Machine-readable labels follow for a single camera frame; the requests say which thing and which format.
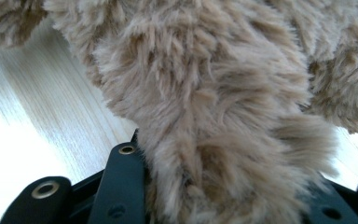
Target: metal grommet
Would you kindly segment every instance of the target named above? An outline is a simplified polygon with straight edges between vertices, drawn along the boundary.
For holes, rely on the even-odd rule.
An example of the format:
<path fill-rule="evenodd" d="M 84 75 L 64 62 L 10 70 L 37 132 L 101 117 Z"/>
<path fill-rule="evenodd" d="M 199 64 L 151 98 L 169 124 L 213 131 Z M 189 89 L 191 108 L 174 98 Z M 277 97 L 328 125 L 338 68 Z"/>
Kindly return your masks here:
<path fill-rule="evenodd" d="M 41 183 L 32 191 L 32 197 L 35 199 L 44 199 L 53 195 L 60 188 L 60 184 L 54 180 Z"/>
<path fill-rule="evenodd" d="M 118 153 L 122 155 L 130 155 L 135 152 L 135 147 L 122 147 L 118 150 Z"/>

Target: stuffed animal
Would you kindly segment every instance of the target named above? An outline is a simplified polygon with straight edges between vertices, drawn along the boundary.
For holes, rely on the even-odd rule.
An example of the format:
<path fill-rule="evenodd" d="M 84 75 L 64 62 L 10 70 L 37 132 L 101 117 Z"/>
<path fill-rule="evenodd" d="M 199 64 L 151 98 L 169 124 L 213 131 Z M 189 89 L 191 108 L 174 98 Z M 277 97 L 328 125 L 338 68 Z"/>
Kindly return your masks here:
<path fill-rule="evenodd" d="M 152 222 L 300 223 L 358 132 L 358 0 L 0 0 L 0 47 L 46 17 L 139 126 Z"/>

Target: hole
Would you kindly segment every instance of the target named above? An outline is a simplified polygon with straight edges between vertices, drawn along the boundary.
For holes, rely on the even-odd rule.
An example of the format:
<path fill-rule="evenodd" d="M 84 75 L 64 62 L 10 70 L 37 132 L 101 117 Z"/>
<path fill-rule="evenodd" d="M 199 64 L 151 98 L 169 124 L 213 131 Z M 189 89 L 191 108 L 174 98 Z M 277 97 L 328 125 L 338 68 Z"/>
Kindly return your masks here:
<path fill-rule="evenodd" d="M 341 214 L 334 208 L 324 207 L 322 212 L 327 216 L 335 220 L 341 219 Z"/>
<path fill-rule="evenodd" d="M 123 155 L 129 155 L 135 151 L 134 147 L 123 147 L 118 152 Z"/>
<path fill-rule="evenodd" d="M 120 218 L 124 214 L 126 214 L 126 207 L 123 204 L 115 204 L 107 212 L 107 215 L 112 218 Z"/>
<path fill-rule="evenodd" d="M 49 180 L 46 182 L 41 183 L 38 185 L 31 193 L 32 197 L 35 199 L 44 199 L 51 195 L 53 195 L 55 192 L 57 192 L 58 188 L 60 187 L 60 184 Z"/>

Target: wooden floor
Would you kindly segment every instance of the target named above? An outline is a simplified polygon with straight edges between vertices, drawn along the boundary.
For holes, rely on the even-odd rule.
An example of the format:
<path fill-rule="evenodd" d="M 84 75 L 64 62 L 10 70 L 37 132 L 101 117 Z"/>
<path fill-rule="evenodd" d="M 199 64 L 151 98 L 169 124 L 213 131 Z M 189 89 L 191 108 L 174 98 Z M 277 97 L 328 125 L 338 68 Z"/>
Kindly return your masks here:
<path fill-rule="evenodd" d="M 63 175 L 76 183 L 103 169 L 135 125 L 116 118 L 49 21 L 18 49 L 0 49 L 0 217 L 31 182 Z M 358 134 L 340 139 L 332 178 L 355 189 Z"/>

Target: plush toy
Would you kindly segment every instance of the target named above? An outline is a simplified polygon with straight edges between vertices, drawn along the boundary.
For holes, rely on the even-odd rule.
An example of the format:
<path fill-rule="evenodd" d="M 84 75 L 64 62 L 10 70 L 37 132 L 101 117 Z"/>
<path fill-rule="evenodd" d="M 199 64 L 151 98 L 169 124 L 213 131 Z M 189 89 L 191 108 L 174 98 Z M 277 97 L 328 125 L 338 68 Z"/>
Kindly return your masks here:
<path fill-rule="evenodd" d="M 0 0 L 0 47 L 46 16 L 139 126 L 152 221 L 300 223 L 325 120 L 358 132 L 358 0 Z"/>

